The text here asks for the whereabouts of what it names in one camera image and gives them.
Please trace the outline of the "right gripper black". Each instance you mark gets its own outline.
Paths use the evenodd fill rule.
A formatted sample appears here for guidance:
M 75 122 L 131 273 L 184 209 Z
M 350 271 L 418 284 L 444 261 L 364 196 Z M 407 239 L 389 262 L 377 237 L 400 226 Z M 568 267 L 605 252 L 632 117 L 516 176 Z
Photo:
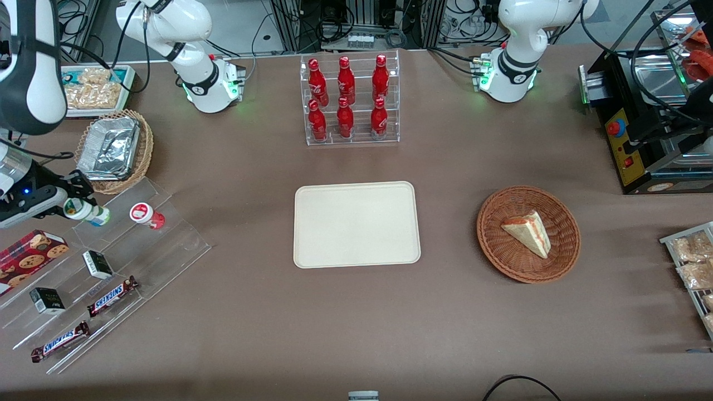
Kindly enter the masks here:
M 29 180 L 33 189 L 51 185 L 64 189 L 69 198 L 96 202 L 91 182 L 78 169 L 72 170 L 66 175 L 58 175 L 49 169 L 30 169 L 25 178 Z

